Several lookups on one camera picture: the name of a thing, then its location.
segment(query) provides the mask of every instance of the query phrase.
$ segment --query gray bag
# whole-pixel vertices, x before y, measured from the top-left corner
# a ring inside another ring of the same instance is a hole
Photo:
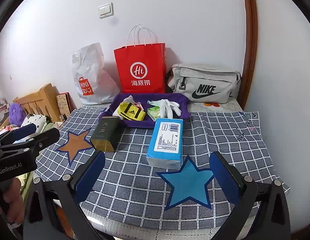
[[[226,103],[240,80],[240,73],[229,67],[175,64],[168,86],[193,102]]]

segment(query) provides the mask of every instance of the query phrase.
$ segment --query human hand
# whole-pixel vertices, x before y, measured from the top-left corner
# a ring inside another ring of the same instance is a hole
[[[7,220],[10,223],[20,224],[24,220],[23,198],[20,195],[21,182],[18,178],[13,178],[9,189],[3,193],[3,199],[9,204]]]

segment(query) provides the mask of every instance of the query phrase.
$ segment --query wooden headboard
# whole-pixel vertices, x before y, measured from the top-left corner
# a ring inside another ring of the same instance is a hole
[[[21,98],[15,98],[14,103],[20,104],[26,114],[42,114],[50,116],[52,122],[60,122],[60,110],[56,101],[57,92],[52,84],[47,84],[39,91]]]

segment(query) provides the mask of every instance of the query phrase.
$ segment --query gray plaid cloth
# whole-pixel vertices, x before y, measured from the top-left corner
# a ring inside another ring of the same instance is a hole
[[[72,173],[88,160],[92,149],[79,153],[68,167],[67,155],[55,150],[66,142],[68,131],[81,133],[92,127],[87,136],[89,139],[98,124],[97,111],[104,110],[80,108],[71,113],[71,118],[60,130],[60,140],[38,158],[36,173],[44,181]],[[105,167],[81,207],[109,219],[145,228],[175,230],[221,226],[234,206],[227,201],[216,179],[207,187],[212,209],[188,200],[164,211],[170,187],[156,172],[165,170],[150,167],[146,160],[152,133],[153,130],[135,128],[124,131],[116,152],[105,153]],[[210,152],[217,150],[243,176],[250,175],[255,181],[265,183],[274,179],[282,182],[262,140],[258,113],[191,113],[191,120],[184,122],[184,158],[189,155],[197,167],[207,168]],[[287,193],[290,188],[284,182],[282,185]],[[258,207],[255,203],[251,216],[256,214]]]

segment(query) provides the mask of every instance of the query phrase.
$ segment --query purple basket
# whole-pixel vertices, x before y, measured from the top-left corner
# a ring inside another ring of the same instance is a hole
[[[132,120],[124,120],[127,127],[134,128],[154,128],[155,122],[148,116],[147,109],[153,107],[147,103],[147,101],[158,101],[161,99],[168,99],[169,101],[179,103],[180,110],[182,111],[182,115],[180,117],[176,117],[177,119],[188,119],[190,114],[187,110],[188,98],[180,93],[171,93],[171,94],[118,94],[113,103],[111,103],[110,108],[101,114],[100,119],[103,116],[112,116],[116,108],[123,102],[123,100],[129,96],[132,96],[135,102],[140,102],[146,112],[143,121],[132,121]]]

